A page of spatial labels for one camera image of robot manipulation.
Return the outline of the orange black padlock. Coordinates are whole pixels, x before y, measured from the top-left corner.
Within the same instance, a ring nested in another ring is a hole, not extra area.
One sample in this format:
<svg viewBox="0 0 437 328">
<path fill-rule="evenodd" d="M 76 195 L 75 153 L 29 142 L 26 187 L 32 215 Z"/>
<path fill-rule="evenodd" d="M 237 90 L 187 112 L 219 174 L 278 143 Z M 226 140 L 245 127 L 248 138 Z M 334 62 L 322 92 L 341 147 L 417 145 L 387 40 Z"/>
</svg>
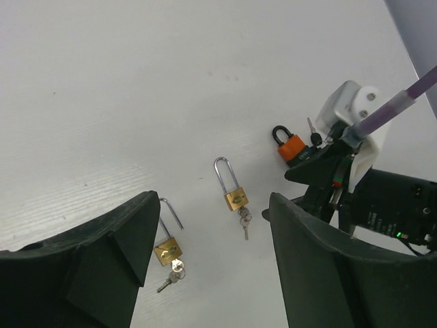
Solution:
<svg viewBox="0 0 437 328">
<path fill-rule="evenodd" d="M 279 131 L 286 135 L 287 139 L 285 141 L 279 138 Z M 275 126 L 272 130 L 272 138 L 278 145 L 277 152 L 288 167 L 294 167 L 309 158 L 309 146 L 286 127 L 282 125 Z"/>
</svg>

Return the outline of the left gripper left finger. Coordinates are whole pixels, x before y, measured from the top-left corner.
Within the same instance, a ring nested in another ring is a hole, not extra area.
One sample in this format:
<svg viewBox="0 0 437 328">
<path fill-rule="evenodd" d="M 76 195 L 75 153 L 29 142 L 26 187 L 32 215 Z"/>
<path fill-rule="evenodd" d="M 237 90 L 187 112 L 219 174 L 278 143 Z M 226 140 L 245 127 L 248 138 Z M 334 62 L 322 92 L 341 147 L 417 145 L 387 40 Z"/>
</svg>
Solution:
<svg viewBox="0 0 437 328">
<path fill-rule="evenodd" d="M 2 327 L 129 327 L 158 228 L 155 191 L 1 252 Z"/>
</svg>

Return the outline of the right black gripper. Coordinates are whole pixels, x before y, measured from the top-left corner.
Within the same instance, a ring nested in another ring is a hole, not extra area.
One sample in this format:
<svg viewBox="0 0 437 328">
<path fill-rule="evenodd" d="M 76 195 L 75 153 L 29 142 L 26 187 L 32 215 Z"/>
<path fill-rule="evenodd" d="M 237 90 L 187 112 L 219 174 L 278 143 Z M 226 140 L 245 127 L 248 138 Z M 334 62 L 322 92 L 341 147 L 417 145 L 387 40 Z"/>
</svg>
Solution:
<svg viewBox="0 0 437 328">
<path fill-rule="evenodd" d="M 345 124 L 334 125 L 328 136 L 331 141 L 306 161 L 290 168 L 284 177 L 290 182 L 308 185 L 303 196 L 288 199 L 285 196 L 270 196 L 268 208 L 262 211 L 266 221 L 297 220 L 304 210 L 325 223 L 330 223 L 338 214 L 338 228 L 353 235 L 358 219 L 352 212 L 362 200 L 362 191 L 349 190 L 352 160 L 357 150 L 344 144 L 340 137 Z"/>
</svg>

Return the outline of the black headed key bunch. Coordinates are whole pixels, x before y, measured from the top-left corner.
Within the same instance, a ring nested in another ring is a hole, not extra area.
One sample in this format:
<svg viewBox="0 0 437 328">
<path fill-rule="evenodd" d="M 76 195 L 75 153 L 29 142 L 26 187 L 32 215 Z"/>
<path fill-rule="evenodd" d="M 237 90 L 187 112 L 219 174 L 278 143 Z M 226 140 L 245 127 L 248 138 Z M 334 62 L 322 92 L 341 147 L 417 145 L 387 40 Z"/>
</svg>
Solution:
<svg viewBox="0 0 437 328">
<path fill-rule="evenodd" d="M 323 143 L 321 134 L 317 132 L 310 118 L 307 118 L 307 123 L 310 128 L 310 141 L 314 147 L 320 147 Z"/>
</svg>

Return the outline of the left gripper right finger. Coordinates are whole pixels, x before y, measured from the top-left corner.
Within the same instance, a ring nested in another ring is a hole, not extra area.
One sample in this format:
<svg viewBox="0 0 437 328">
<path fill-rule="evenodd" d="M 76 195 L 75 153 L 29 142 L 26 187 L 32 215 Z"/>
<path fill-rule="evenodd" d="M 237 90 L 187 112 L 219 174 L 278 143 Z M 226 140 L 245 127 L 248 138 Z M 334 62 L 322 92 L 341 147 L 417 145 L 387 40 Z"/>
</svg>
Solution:
<svg viewBox="0 0 437 328">
<path fill-rule="evenodd" d="M 270 221 L 290 327 L 435 327 L 436 255 L 351 237 L 306 213 Z"/>
</svg>

